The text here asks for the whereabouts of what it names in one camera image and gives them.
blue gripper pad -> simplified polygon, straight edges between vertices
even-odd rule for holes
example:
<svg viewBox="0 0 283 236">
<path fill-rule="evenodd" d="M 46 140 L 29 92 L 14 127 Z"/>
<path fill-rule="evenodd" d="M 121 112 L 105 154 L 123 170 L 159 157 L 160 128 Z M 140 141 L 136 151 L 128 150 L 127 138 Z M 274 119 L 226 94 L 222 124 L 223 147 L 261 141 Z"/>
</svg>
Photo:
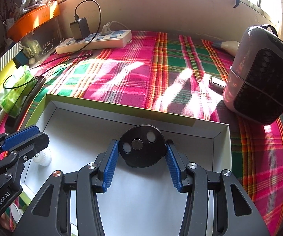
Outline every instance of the blue gripper pad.
<svg viewBox="0 0 283 236">
<path fill-rule="evenodd" d="M 102 189 L 104 192 L 106 192 L 111 185 L 116 163 L 118 162 L 118 157 L 119 157 L 119 142 L 116 141 L 103 174 Z"/>
<path fill-rule="evenodd" d="M 176 162 L 176 159 L 173 155 L 171 147 L 167 145 L 167 154 L 165 155 L 165 159 L 167 161 L 167 165 L 170 171 L 170 175 L 172 178 L 173 186 L 178 189 L 178 192 L 182 190 L 182 181 L 181 181 L 181 171 Z"/>
<path fill-rule="evenodd" d="M 2 145 L 3 151 L 8 151 L 14 146 L 20 144 L 21 142 L 35 136 L 40 133 L 40 130 L 37 126 L 33 125 L 28 128 L 24 128 L 21 131 L 15 132 L 5 138 L 4 144 Z"/>
</svg>

table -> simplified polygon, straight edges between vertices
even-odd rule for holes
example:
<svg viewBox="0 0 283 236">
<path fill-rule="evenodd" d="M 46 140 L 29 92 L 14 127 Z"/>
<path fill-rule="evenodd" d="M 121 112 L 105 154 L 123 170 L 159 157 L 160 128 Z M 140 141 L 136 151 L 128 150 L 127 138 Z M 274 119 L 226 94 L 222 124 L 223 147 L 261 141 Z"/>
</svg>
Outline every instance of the table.
<svg viewBox="0 0 283 236">
<path fill-rule="evenodd" d="M 283 115 L 261 126 L 229 111 L 209 89 L 210 76 L 227 80 L 233 57 L 212 42 L 155 32 L 132 32 L 122 49 L 83 51 L 35 69 L 48 79 L 22 125 L 46 93 L 182 114 L 230 125 L 232 172 L 264 218 L 271 235 L 283 226 Z M 51 55 L 52 60 L 62 55 Z"/>
</svg>

black power adapter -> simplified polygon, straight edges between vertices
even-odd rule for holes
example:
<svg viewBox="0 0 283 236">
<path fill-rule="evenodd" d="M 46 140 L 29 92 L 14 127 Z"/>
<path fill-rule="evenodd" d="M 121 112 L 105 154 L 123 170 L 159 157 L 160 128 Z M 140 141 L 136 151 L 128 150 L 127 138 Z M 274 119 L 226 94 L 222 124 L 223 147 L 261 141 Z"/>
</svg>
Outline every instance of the black power adapter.
<svg viewBox="0 0 283 236">
<path fill-rule="evenodd" d="M 79 19 L 77 14 L 75 15 L 75 21 L 70 23 L 70 29 L 72 30 L 72 35 L 76 41 L 85 39 L 90 35 L 87 19 Z"/>
</svg>

black disc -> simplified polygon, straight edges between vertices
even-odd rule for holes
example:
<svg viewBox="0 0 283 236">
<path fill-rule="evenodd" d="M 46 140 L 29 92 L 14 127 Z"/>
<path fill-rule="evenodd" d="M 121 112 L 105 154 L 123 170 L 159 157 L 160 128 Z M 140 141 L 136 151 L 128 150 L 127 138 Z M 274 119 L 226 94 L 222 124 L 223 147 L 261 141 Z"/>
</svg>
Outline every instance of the black disc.
<svg viewBox="0 0 283 236">
<path fill-rule="evenodd" d="M 160 130 L 151 125 L 140 125 L 123 134 L 119 152 L 128 166 L 145 168 L 165 156 L 167 148 Z"/>
</svg>

orange plastic basket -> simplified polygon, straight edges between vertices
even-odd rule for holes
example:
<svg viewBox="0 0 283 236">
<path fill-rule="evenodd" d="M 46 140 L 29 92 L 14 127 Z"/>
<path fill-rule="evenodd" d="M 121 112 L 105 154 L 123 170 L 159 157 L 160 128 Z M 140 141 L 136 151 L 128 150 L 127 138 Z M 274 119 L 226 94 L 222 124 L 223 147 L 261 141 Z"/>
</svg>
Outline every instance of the orange plastic basket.
<svg viewBox="0 0 283 236">
<path fill-rule="evenodd" d="M 18 42 L 26 34 L 58 15 L 60 15 L 60 10 L 57 1 L 40 6 L 21 17 L 14 26 L 8 30 L 7 36 L 14 42 Z"/>
</svg>

